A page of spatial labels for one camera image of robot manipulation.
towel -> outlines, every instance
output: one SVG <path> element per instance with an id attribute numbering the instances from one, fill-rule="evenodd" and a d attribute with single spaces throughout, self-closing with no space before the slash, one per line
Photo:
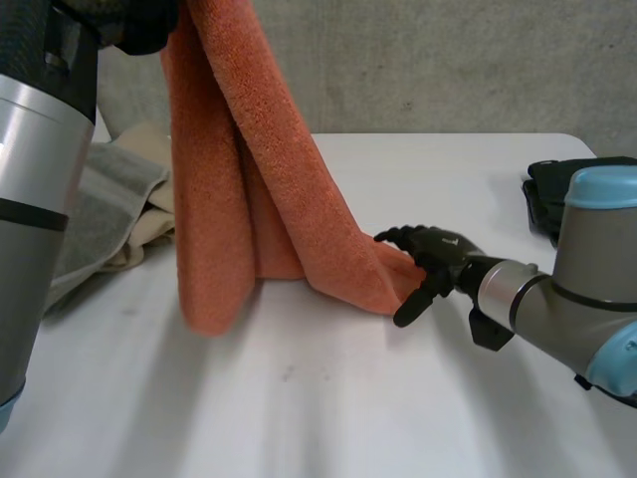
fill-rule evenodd
<path id="1" fill-rule="evenodd" d="M 324 294 L 393 314 L 424 273 L 359 230 L 252 4 L 180 2 L 162 65 L 179 295 L 189 326 L 226 332 L 259 278 L 305 277 Z"/>
<path id="2" fill-rule="evenodd" d="M 106 261 L 102 272 L 122 271 L 137 266 L 143 260 L 144 247 L 170 244 L 174 240 L 170 139 L 159 126 L 143 122 L 125 131 L 114 144 L 161 166 L 168 174 L 150 192 L 125 244 Z"/>
<path id="3" fill-rule="evenodd" d="M 89 148 L 46 307 L 96 272 L 133 267 L 174 229 L 170 144 L 142 125 Z"/>

gray wall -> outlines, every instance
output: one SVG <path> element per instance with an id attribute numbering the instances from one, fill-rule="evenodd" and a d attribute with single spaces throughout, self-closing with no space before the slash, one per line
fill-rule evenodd
<path id="1" fill-rule="evenodd" d="M 316 132 L 559 131 L 637 156 L 637 0 L 255 0 Z M 115 135 L 168 126 L 156 56 L 101 56 Z"/>

white table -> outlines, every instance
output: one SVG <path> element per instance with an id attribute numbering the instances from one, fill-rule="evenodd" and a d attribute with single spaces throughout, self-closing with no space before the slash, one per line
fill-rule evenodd
<path id="1" fill-rule="evenodd" d="M 361 227 L 466 233 L 551 270 L 529 233 L 531 162 L 591 157 L 562 134 L 318 135 Z M 519 338 L 470 339 L 468 299 L 413 326 L 267 282 L 227 336 L 185 329 L 174 251 L 92 281 L 43 326 L 0 437 L 2 478 L 628 477 L 637 411 Z"/>

robotic hand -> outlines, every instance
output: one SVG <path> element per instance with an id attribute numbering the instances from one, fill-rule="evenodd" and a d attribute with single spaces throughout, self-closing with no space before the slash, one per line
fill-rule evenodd
<path id="1" fill-rule="evenodd" d="M 93 135 L 98 49 L 153 53 L 176 23 L 177 0 L 0 0 L 0 432 Z"/>
<path id="2" fill-rule="evenodd" d="M 571 368 L 585 389 L 595 385 L 637 406 L 637 166 L 573 176 L 552 276 L 486 256 L 435 227 L 393 228 L 375 240 L 395 244 L 427 271 L 396 312 L 396 326 L 455 289 L 473 302 L 476 345 L 496 352 L 517 334 Z"/>

orange towel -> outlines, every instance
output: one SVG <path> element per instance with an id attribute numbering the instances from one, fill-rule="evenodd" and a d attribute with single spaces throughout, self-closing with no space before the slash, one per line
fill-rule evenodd
<path id="1" fill-rule="evenodd" d="M 172 114 L 181 308 L 228 330 L 256 278 L 301 279 L 393 314 L 423 279 L 358 229 L 248 0 L 181 2 L 162 53 Z"/>

